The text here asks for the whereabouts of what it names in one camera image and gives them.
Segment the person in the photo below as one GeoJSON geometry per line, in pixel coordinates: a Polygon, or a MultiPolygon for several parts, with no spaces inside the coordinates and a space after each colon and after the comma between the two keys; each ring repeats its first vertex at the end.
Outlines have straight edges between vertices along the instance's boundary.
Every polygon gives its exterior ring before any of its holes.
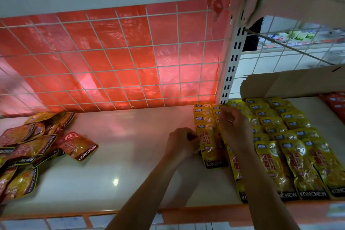
{"type": "MultiPolygon", "coordinates": [[[[300,229],[257,157],[248,118],[234,107],[222,107],[221,110],[219,123],[224,140],[239,161],[255,230],[300,229]]],[[[199,144],[200,138],[190,128],[178,128],[170,133],[161,161],[106,230],[148,230],[174,172],[184,159],[198,151],[199,144]]]]}

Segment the wire grid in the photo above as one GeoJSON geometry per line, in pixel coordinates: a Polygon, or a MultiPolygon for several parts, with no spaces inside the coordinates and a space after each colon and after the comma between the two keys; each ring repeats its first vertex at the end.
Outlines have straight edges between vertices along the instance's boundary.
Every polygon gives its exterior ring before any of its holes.
{"type": "MultiPolygon", "coordinates": [[[[291,28],[291,29],[284,29],[284,30],[280,30],[280,31],[270,31],[270,30],[271,30],[271,27],[272,27],[272,24],[273,24],[273,22],[274,22],[274,18],[275,18],[275,17],[272,18],[272,21],[271,21],[271,23],[270,23],[270,26],[269,26],[269,28],[268,28],[268,31],[265,32],[265,33],[261,33],[262,35],[268,36],[268,35],[270,35],[270,34],[277,34],[277,33],[279,33],[279,32],[296,31],[296,30],[309,30],[309,31],[315,30],[315,35],[314,35],[314,37],[313,37],[310,41],[308,41],[308,43],[302,42],[302,41],[301,41],[301,45],[305,45],[305,46],[301,46],[301,51],[310,53],[310,52],[308,52],[309,49],[317,48],[317,47],[319,47],[319,46],[323,46],[323,47],[326,46],[326,48],[325,48],[324,51],[319,52],[319,53],[324,53],[324,55],[323,55],[320,59],[326,58],[326,56],[329,54],[330,50],[331,50],[332,48],[334,48],[334,45],[337,44],[337,43],[341,44],[342,41],[343,41],[343,38],[334,38],[334,39],[332,39],[332,40],[328,40],[328,41],[330,41],[330,42],[325,42],[325,43],[323,43],[323,42],[322,42],[322,43],[314,43],[314,39],[315,39],[315,37],[317,36],[317,34],[318,34],[320,31],[325,30],[325,29],[330,29],[330,28],[327,28],[327,27],[322,26],[322,25],[320,25],[320,26],[318,26],[318,27],[315,27],[315,28],[300,28],[300,27],[298,27],[299,24],[301,23],[300,21],[296,21],[294,27],[291,28]]],[[[291,44],[289,44],[290,40],[291,40],[291,38],[289,37],[289,39],[287,40],[287,42],[286,42],[285,44],[291,45],[291,44]]],[[[246,60],[246,59],[252,59],[252,60],[256,59],[256,63],[255,63],[255,65],[254,65],[253,70],[252,70],[250,73],[248,73],[248,74],[257,73],[257,72],[256,72],[256,70],[257,70],[257,64],[258,64],[260,58],[271,58],[272,60],[276,60],[276,59],[278,58],[278,60],[277,60],[277,62],[276,62],[276,64],[275,64],[275,66],[274,66],[274,68],[271,69],[270,71],[266,71],[266,72],[265,72],[265,73],[272,73],[272,72],[277,72],[277,66],[278,66],[280,60],[282,59],[282,57],[288,57],[288,56],[291,56],[291,55],[299,55],[299,53],[294,52],[294,51],[291,51],[291,53],[290,53],[290,52],[287,52],[287,50],[289,50],[289,49],[287,49],[287,48],[285,48],[285,47],[282,47],[282,46],[280,46],[280,47],[275,47],[275,48],[265,48],[266,42],[267,42],[267,40],[264,41],[264,43],[262,44],[261,48],[260,48],[259,50],[257,50],[257,51],[247,51],[247,52],[243,52],[243,53],[242,53],[242,55],[246,55],[246,56],[248,56],[248,57],[243,57],[243,56],[242,56],[242,57],[240,58],[241,61],[242,61],[242,60],[246,60]],[[267,55],[267,56],[265,56],[266,53],[270,53],[270,52],[274,52],[274,55],[267,55]]],[[[307,56],[302,55],[302,56],[300,57],[300,59],[295,63],[295,67],[293,67],[293,68],[291,68],[291,69],[289,69],[289,70],[295,70],[297,67],[299,67],[299,66],[300,66],[300,62],[301,62],[301,60],[303,59],[303,57],[307,57],[307,56]]],[[[313,67],[319,67],[319,66],[320,66],[320,63],[321,63],[321,61],[319,61],[319,62],[318,62],[317,64],[315,64],[313,67]]],[[[246,79],[245,76],[243,76],[243,77],[235,77],[235,80],[244,80],[244,79],[246,79]]],[[[230,94],[229,94],[229,98],[240,98],[239,90],[230,93],[230,94]]]]}
{"type": "MultiPolygon", "coordinates": [[[[179,98],[180,99],[180,104],[182,104],[183,102],[183,98],[193,98],[193,97],[196,97],[196,96],[182,96],[181,94],[181,84],[184,84],[184,83],[199,83],[199,91],[198,91],[198,101],[200,100],[200,96],[215,96],[215,94],[211,93],[211,94],[206,94],[206,95],[200,95],[200,87],[201,87],[201,82],[218,82],[219,79],[216,79],[216,80],[204,80],[204,81],[201,81],[201,74],[202,74],[202,67],[204,64],[222,64],[222,62],[214,62],[214,63],[203,63],[203,60],[204,60],[204,52],[205,52],[205,44],[206,42],[214,42],[214,41],[226,41],[228,40],[227,38],[224,38],[224,39],[218,39],[218,40],[206,40],[206,31],[207,31],[207,21],[208,21],[208,11],[209,9],[206,9],[206,10],[196,10],[196,11],[187,11],[187,12],[178,12],[178,5],[176,3],[176,13],[166,13],[166,14],[152,14],[152,15],[149,15],[148,12],[147,12],[147,7],[145,6],[145,10],[146,10],[146,15],[142,15],[142,16],[130,16],[130,17],[118,17],[118,14],[117,14],[117,11],[116,9],[114,8],[115,10],[115,13],[116,13],[116,18],[107,18],[107,19],[92,19],[90,20],[89,19],[89,16],[87,15],[87,13],[85,12],[86,14],[86,17],[87,17],[87,20],[79,20],[79,21],[70,21],[70,22],[62,22],[58,16],[57,16],[57,19],[59,20],[58,23],[38,23],[38,24],[35,24],[33,23],[31,20],[30,20],[30,23],[29,25],[20,25],[20,26],[6,26],[2,20],[0,20],[0,22],[3,23],[3,27],[0,27],[0,28],[5,28],[7,29],[14,37],[15,39],[25,48],[29,51],[29,54],[25,54],[25,55],[21,55],[21,56],[33,56],[33,58],[35,58],[35,60],[48,72],[47,75],[25,75],[25,76],[22,76],[23,78],[24,77],[37,77],[37,76],[52,76],[54,78],[54,80],[63,88],[63,90],[61,91],[53,91],[53,92],[50,92],[50,91],[47,91],[37,80],[35,80],[35,82],[43,89],[44,92],[29,92],[26,88],[24,88],[22,85],[21,85],[21,88],[26,91],[24,93],[16,93],[16,94],[13,94],[13,93],[3,93],[2,96],[14,96],[16,97],[17,100],[19,100],[25,107],[25,109],[28,109],[30,111],[37,111],[37,109],[39,107],[43,107],[43,108],[49,108],[49,107],[62,107],[64,111],[67,111],[67,106],[79,106],[80,107],[80,112],[85,112],[85,110],[83,109],[82,105],[90,105],[90,103],[78,103],[72,96],[71,98],[73,99],[73,101],[75,102],[75,104],[59,104],[59,105],[44,105],[42,100],[40,100],[37,96],[35,96],[35,94],[40,94],[40,93],[48,93],[55,101],[59,102],[54,96],[52,93],[55,93],[55,92],[70,92],[70,91],[87,91],[89,89],[84,89],[84,87],[81,85],[81,83],[79,82],[79,80],[76,78],[75,74],[82,74],[82,73],[92,73],[93,76],[96,78],[96,80],[99,82],[99,84],[101,85],[101,88],[93,88],[92,90],[103,90],[105,92],[105,94],[107,95],[109,101],[104,101],[104,102],[95,102],[93,100],[93,98],[88,94],[86,93],[86,95],[89,97],[89,99],[93,102],[92,104],[94,104],[97,109],[100,111],[100,107],[98,106],[98,104],[102,104],[102,103],[111,103],[113,106],[114,104],[113,103],[116,103],[116,102],[128,102],[129,106],[131,108],[132,107],[132,104],[131,102],[132,101],[143,101],[142,99],[140,100],[129,100],[128,97],[127,97],[127,94],[126,92],[124,91],[124,88],[133,88],[133,87],[138,87],[138,85],[136,86],[122,86],[116,72],[117,71],[127,71],[127,70],[135,70],[136,71],[136,74],[137,74],[137,77],[138,77],[138,80],[140,82],[140,87],[142,89],[142,93],[144,95],[144,100],[146,102],[146,105],[147,107],[149,107],[149,104],[148,104],[148,101],[149,100],[163,100],[163,104],[165,106],[165,99],[173,99],[173,98],[179,98]],[[206,12],[206,23],[205,23],[205,35],[204,35],[204,40],[203,41],[195,41],[195,42],[179,42],[179,30],[178,30],[178,15],[179,14],[187,14],[187,13],[197,13],[197,12],[206,12]],[[153,38],[152,38],[152,33],[151,33],[151,28],[150,28],[150,22],[149,22],[149,17],[150,16],[160,16],[160,15],[176,15],[177,17],[177,38],[178,38],[178,42],[177,43],[171,43],[171,44],[159,44],[159,45],[154,45],[153,44],[153,38]],[[150,38],[151,38],[151,41],[152,41],[152,45],[142,45],[142,46],[129,46],[128,45],[128,42],[127,42],[127,39],[125,37],[125,33],[123,31],[123,28],[122,28],[122,25],[120,23],[120,19],[132,19],[132,18],[138,18],[138,17],[146,17],[147,18],[147,21],[148,21],[148,25],[149,25],[149,31],[150,31],[150,38]],[[121,31],[122,31],[122,34],[123,34],[123,37],[124,37],[124,40],[126,42],[126,47],[115,47],[115,48],[108,48],[108,49],[128,49],[129,51],[129,54],[131,56],[131,59],[132,59],[132,63],[133,63],[133,66],[134,68],[130,68],[130,69],[123,69],[123,70],[115,70],[113,65],[111,64],[110,60],[109,60],[109,57],[108,55],[105,53],[106,50],[108,50],[107,48],[104,48],[102,43],[101,43],[101,40],[100,38],[98,37],[97,35],[97,32],[95,31],[93,25],[91,24],[91,22],[95,22],[95,21],[106,21],[106,20],[118,20],[119,22],[119,25],[121,27],[121,31]],[[71,38],[70,34],[67,32],[64,24],[68,24],[68,23],[83,23],[83,22],[88,22],[90,23],[91,27],[92,27],[92,30],[93,30],[93,33],[96,35],[97,37],[97,40],[99,42],[99,44],[101,45],[101,49],[79,49],[78,46],[76,45],[76,43],[74,42],[74,40],[71,38]],[[61,25],[64,29],[64,31],[66,32],[66,34],[68,35],[68,37],[70,38],[70,40],[72,41],[72,43],[74,44],[74,46],[77,48],[77,50],[71,50],[71,51],[63,51],[63,52],[58,52],[58,51],[55,51],[53,49],[53,47],[50,45],[50,43],[47,41],[47,39],[44,37],[44,35],[38,30],[37,26],[42,26],[42,25],[61,25]],[[49,47],[52,49],[52,51],[54,52],[49,52],[49,53],[32,53],[28,47],[26,47],[23,42],[11,31],[12,28],[20,28],[20,27],[34,27],[35,30],[41,35],[41,37],[43,38],[43,40],[45,40],[45,42],[49,45],[49,47]],[[180,53],[179,53],[179,49],[180,49],[180,44],[191,44],[191,43],[201,43],[203,42],[203,55],[202,55],[202,60],[201,60],[201,63],[199,64],[180,64],[180,53]],[[157,58],[156,58],[156,54],[155,54],[155,49],[154,47],[155,46],[161,46],[161,45],[177,45],[178,47],[178,65],[168,65],[168,66],[158,66],[157,65],[157,58]],[[137,48],[137,47],[153,47],[153,53],[155,55],[155,61],[156,61],[156,66],[155,67],[143,67],[143,68],[139,68],[139,67],[136,67],[135,63],[134,63],[134,60],[133,60],[133,57],[132,57],[132,54],[130,52],[130,48],[137,48]],[[110,63],[110,66],[112,67],[112,70],[114,71],[117,79],[118,79],[118,82],[120,84],[120,87],[113,87],[113,88],[121,88],[123,90],[123,93],[124,95],[126,96],[127,100],[126,101],[112,101],[111,98],[109,97],[108,93],[106,93],[105,91],[105,88],[103,87],[102,83],[99,81],[99,79],[97,78],[96,75],[94,75],[95,73],[98,73],[98,72],[109,72],[109,70],[104,70],[104,71],[93,71],[92,68],[90,67],[90,65],[88,64],[88,62],[86,61],[86,59],[84,58],[83,54],[81,52],[83,51],[97,51],[97,50],[101,50],[104,52],[104,54],[106,55],[107,57],[107,60],[108,62],[110,63]],[[84,62],[86,63],[86,65],[89,67],[89,69],[91,71],[89,72],[73,72],[70,70],[70,68],[66,65],[66,63],[60,58],[59,54],[60,53],[68,53],[68,52],[78,52],[82,59],[84,60],[84,62]],[[51,74],[49,72],[49,70],[35,57],[35,55],[47,55],[47,54],[55,54],[59,59],[60,61],[64,64],[64,66],[67,68],[67,70],[70,72],[70,73],[61,73],[61,74],[51,74]],[[201,65],[201,74],[200,74],[200,80],[199,81],[194,81],[194,82],[181,82],[181,71],[180,71],[180,67],[181,66],[193,66],[193,65],[201,65]],[[161,83],[161,80],[160,80],[160,74],[159,74],[159,69],[160,68],[163,68],[163,67],[171,67],[171,66],[178,66],[179,67],[179,83],[168,83],[168,84],[162,84],[161,83]],[[148,68],[156,68],[157,69],[157,74],[158,74],[158,80],[159,80],[159,84],[156,84],[156,85],[142,85],[141,84],[141,80],[140,80],[140,77],[138,75],[138,72],[137,70],[140,70],[140,69],[148,69],[148,68]],[[55,75],[72,75],[74,77],[74,79],[78,82],[78,84],[80,85],[80,87],[82,89],[74,89],[74,90],[67,90],[64,88],[64,86],[54,77],[55,75]],[[163,89],[162,89],[162,86],[164,85],[174,85],[174,84],[179,84],[180,85],[180,96],[179,97],[164,97],[163,96],[163,89]],[[145,86],[157,86],[159,85],[159,88],[160,88],[160,92],[162,94],[162,98],[153,98],[153,99],[148,99],[146,98],[145,96],[145,93],[144,93],[144,89],[143,87],[145,86]],[[27,104],[25,101],[21,100],[19,97],[17,97],[17,95],[27,95],[27,94],[31,94],[32,96],[34,96],[34,98],[36,98],[42,105],[38,105],[38,106],[29,106],[29,104],[27,104]]],[[[0,67],[0,69],[6,74],[6,78],[11,78],[12,76],[10,75],[10,73],[7,73],[3,68],[0,67]]],[[[23,110],[21,108],[16,108],[16,107],[8,107],[9,109],[13,110],[14,112],[18,112],[19,114],[22,114],[20,110],[23,110]]]]}

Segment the cardboard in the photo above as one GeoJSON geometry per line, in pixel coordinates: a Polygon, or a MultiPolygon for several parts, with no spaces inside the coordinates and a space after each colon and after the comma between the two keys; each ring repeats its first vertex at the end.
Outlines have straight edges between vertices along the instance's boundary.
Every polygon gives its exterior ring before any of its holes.
{"type": "Polygon", "coordinates": [[[305,97],[335,91],[345,91],[345,64],[249,75],[240,88],[242,98],[305,97]]]}

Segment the cardboard box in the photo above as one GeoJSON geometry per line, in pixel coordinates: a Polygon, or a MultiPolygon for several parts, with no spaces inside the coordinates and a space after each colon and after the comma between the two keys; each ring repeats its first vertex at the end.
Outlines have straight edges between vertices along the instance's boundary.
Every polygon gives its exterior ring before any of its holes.
{"type": "Polygon", "coordinates": [[[345,91],[345,64],[249,75],[240,88],[243,99],[318,96],[334,91],[345,91]]]}

